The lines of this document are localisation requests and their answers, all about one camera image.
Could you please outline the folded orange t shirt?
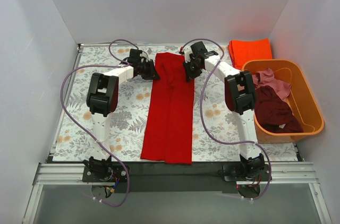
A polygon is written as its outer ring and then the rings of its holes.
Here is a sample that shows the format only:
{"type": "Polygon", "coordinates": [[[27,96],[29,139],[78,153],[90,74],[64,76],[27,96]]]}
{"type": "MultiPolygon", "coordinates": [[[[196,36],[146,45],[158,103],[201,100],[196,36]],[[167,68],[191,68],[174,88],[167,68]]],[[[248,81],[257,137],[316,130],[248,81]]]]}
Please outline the folded orange t shirt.
{"type": "Polygon", "coordinates": [[[242,66],[252,60],[273,58],[268,38],[256,41],[231,40],[228,51],[231,59],[242,66]]]}

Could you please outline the orange plastic basket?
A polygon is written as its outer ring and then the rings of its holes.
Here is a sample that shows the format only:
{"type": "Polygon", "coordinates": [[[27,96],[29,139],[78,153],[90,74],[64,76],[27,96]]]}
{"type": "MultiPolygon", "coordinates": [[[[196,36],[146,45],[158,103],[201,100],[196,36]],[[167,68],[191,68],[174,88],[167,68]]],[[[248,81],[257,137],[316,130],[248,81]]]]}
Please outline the orange plastic basket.
{"type": "Polygon", "coordinates": [[[251,73],[270,68],[274,77],[291,84],[291,93],[286,99],[294,117],[302,126],[302,133],[272,133],[265,130],[255,119],[258,142],[261,144],[293,143],[307,136],[319,134],[324,128],[324,119],[315,101],[301,68],[286,59],[264,59],[246,62],[242,69],[251,73]]]}

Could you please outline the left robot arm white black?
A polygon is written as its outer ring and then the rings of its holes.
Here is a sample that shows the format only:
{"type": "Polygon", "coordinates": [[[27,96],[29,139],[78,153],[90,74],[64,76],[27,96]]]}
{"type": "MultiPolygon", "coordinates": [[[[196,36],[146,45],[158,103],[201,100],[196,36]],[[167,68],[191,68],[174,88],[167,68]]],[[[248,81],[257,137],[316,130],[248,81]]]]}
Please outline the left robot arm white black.
{"type": "Polygon", "coordinates": [[[160,79],[154,61],[148,54],[140,49],[131,49],[118,68],[94,73],[91,77],[86,104],[92,114],[93,135],[99,141],[99,146],[83,163],[100,181],[112,181],[118,177],[111,165],[112,157],[106,152],[110,145],[110,123],[118,104],[119,86],[138,75],[144,80],[160,79]]]}

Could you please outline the aluminium frame rail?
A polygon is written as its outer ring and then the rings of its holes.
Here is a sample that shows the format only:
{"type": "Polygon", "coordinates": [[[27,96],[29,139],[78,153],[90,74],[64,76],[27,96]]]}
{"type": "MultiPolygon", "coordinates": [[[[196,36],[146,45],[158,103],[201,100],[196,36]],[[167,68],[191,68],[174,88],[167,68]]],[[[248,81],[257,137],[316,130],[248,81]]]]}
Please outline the aluminium frame rail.
{"type": "Polygon", "coordinates": [[[40,164],[24,223],[331,223],[309,162],[275,162],[255,182],[222,177],[228,162],[130,162],[109,189],[81,163],[40,164]]]}

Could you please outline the folded magenta shirt under orange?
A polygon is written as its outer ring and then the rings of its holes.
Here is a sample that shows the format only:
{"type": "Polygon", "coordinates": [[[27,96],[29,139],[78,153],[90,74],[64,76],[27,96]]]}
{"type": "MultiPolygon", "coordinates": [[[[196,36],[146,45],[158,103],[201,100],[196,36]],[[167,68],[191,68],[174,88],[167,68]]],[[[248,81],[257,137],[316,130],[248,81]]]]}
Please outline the folded magenta shirt under orange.
{"type": "Polygon", "coordinates": [[[241,71],[241,70],[242,70],[242,65],[238,64],[238,63],[236,62],[235,59],[231,59],[231,60],[232,60],[232,65],[233,65],[233,67],[234,67],[235,69],[241,71]]]}

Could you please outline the floral patterned table mat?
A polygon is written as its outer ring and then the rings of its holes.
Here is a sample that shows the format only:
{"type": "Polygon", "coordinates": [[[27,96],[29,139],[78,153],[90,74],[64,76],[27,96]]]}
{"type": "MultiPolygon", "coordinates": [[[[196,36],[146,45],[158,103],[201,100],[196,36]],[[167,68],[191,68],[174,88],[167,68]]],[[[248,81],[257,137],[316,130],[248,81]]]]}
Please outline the floral patterned table mat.
{"type": "MultiPolygon", "coordinates": [[[[104,73],[110,66],[129,55],[128,46],[87,46],[80,49],[79,70],[74,74],[73,85],[67,102],[68,114],[63,116],[59,129],[54,161],[83,161],[98,147],[89,136],[92,130],[91,113],[86,96],[93,73],[104,73]]],[[[208,76],[203,72],[194,82],[193,108],[193,161],[239,161],[237,145],[222,145],[213,141],[205,132],[200,118],[201,90],[208,76]]],[[[110,123],[109,150],[122,161],[140,161],[143,137],[148,116],[152,82],[135,77],[119,87],[116,110],[110,123]]],[[[212,75],[203,97],[205,125],[214,138],[223,142],[237,142],[239,135],[236,121],[224,100],[224,85],[212,75]]]]}

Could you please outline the pink t shirt in basket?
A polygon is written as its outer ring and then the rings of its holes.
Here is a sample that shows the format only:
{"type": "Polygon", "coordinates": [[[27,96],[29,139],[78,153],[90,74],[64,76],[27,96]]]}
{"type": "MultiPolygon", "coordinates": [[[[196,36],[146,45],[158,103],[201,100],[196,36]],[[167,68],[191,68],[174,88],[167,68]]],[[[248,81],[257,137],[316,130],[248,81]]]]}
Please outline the pink t shirt in basket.
{"type": "Polygon", "coordinates": [[[275,93],[283,101],[285,101],[285,99],[288,98],[291,93],[291,85],[287,82],[276,79],[274,71],[270,68],[255,72],[252,74],[252,79],[256,89],[259,87],[269,86],[273,88],[275,93]]]}

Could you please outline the dark maroon t shirt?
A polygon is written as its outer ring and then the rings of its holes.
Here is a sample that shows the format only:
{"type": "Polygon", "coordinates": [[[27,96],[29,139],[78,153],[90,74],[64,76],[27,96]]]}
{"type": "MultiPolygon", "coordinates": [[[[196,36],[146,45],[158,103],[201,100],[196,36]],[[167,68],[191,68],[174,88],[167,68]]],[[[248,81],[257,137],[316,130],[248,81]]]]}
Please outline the dark maroon t shirt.
{"type": "Polygon", "coordinates": [[[300,122],[270,86],[256,89],[254,112],[259,125],[271,133],[303,133],[300,122]]]}

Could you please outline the red t shirt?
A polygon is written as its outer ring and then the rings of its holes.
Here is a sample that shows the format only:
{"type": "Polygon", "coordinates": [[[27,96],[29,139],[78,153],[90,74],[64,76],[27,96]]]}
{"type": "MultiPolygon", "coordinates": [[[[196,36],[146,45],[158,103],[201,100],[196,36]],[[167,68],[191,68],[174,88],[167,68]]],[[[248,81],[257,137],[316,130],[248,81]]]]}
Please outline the red t shirt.
{"type": "Polygon", "coordinates": [[[184,57],[157,53],[141,159],[192,163],[194,81],[187,82],[184,57]]]}

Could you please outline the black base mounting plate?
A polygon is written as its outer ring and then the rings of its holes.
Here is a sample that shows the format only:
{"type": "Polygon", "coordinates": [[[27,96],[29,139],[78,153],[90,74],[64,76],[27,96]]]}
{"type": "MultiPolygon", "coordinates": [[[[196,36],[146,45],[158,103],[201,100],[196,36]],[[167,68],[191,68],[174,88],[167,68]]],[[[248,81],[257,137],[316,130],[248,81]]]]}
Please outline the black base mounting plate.
{"type": "Polygon", "coordinates": [[[229,176],[227,173],[236,169],[239,163],[193,162],[191,165],[171,165],[164,162],[126,162],[120,165],[112,161],[111,165],[118,177],[106,182],[96,179],[83,163],[82,181],[112,187],[116,193],[207,191],[236,193],[237,182],[254,186],[271,180],[268,165],[265,165],[257,177],[229,176]]]}

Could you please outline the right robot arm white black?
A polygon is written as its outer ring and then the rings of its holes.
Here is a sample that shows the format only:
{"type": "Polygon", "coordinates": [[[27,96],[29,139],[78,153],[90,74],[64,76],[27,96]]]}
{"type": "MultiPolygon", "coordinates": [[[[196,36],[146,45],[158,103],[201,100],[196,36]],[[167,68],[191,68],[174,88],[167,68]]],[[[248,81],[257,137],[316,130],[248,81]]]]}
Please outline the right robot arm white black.
{"type": "Polygon", "coordinates": [[[184,56],[184,70],[188,82],[201,75],[202,71],[209,74],[205,80],[200,96],[200,118],[207,135],[215,142],[222,145],[237,145],[240,149],[240,163],[237,168],[227,174],[234,177],[243,177],[246,180],[255,179],[265,168],[265,150],[258,143],[254,124],[254,107],[256,103],[256,90],[253,85],[250,72],[242,72],[226,63],[223,58],[225,52],[216,42],[211,42],[221,50],[219,55],[216,51],[208,51],[203,43],[205,39],[193,39],[185,43],[179,53],[184,56]],[[225,103],[232,112],[239,134],[237,142],[223,142],[213,137],[208,131],[203,117],[203,97],[207,84],[214,75],[224,83],[225,103]]]}

